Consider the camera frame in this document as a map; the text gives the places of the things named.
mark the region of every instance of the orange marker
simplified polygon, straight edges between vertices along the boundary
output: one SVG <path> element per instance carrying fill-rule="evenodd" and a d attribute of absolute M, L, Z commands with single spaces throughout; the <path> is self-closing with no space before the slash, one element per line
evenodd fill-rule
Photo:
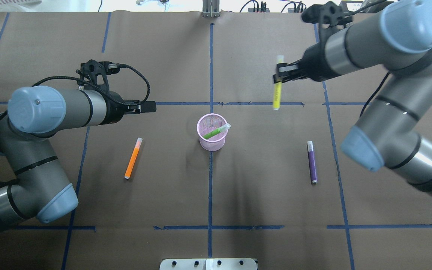
<path fill-rule="evenodd" d="M 134 150 L 132 151 L 131 159 L 129 160 L 129 164 L 127 165 L 127 169 L 124 174 L 125 179 L 129 179 L 131 176 L 132 168 L 134 167 L 134 163 L 136 162 L 136 157 L 138 156 L 139 147 L 141 147 L 142 141 L 142 138 L 138 138 L 138 140 L 136 141 L 136 145 L 134 146 Z"/>

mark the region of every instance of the metal plate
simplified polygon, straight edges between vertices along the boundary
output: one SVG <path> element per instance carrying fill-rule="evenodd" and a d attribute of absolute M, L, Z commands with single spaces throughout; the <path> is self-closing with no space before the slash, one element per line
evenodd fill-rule
<path fill-rule="evenodd" d="M 159 270 L 257 270 L 257 260 L 251 258 L 165 259 Z"/>

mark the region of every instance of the green marker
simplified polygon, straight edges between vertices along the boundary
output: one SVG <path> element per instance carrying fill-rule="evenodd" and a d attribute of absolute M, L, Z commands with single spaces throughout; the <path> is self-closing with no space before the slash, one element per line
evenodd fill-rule
<path fill-rule="evenodd" d="M 209 138 L 214 137 L 214 136 L 218 135 L 219 133 L 224 132 L 230 128 L 231 128 L 230 124 L 225 124 L 219 128 L 216 128 L 215 130 L 211 131 L 210 133 L 204 135 L 203 138 L 208 140 Z"/>

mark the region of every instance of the pink pen holder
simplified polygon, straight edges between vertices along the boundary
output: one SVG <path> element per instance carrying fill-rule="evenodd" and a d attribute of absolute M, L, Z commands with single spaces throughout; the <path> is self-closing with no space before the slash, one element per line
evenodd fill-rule
<path fill-rule="evenodd" d="M 226 134 L 228 134 L 227 130 L 209 139 L 205 139 L 203 136 L 215 130 L 216 128 L 226 125 L 227 123 L 228 122 L 226 119 L 224 119 L 224 117 L 216 113 L 209 113 L 201 117 L 198 121 L 196 129 L 199 135 L 199 143 L 201 144 L 202 148 L 208 151 L 217 151 L 221 149 L 226 141 Z"/>

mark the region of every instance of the silver band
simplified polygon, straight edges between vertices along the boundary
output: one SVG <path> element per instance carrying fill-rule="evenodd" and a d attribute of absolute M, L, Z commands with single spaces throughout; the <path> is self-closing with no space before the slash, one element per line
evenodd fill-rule
<path fill-rule="evenodd" d="M 330 36 L 324 48 L 329 67 L 339 75 L 348 74 L 360 69 L 353 65 L 346 53 L 344 38 L 347 31 L 348 28 L 345 28 Z"/>
<path fill-rule="evenodd" d="M 93 105 L 93 115 L 86 126 L 99 125 L 106 117 L 106 101 L 103 96 L 94 90 L 83 90 Z"/>
<path fill-rule="evenodd" d="M 279 72 L 286 72 L 286 71 L 291 71 L 291 70 L 296 70 L 296 69 L 298 69 L 298 64 L 280 67 Z"/>
<path fill-rule="evenodd" d="M 7 186 L 0 188 L 0 219 L 9 226 L 16 225 L 25 220 L 19 217 L 13 210 L 9 202 Z"/>
<path fill-rule="evenodd" d="M 394 171 L 413 185 L 430 181 L 432 179 L 432 142 L 422 138 L 420 149 L 414 157 Z"/>

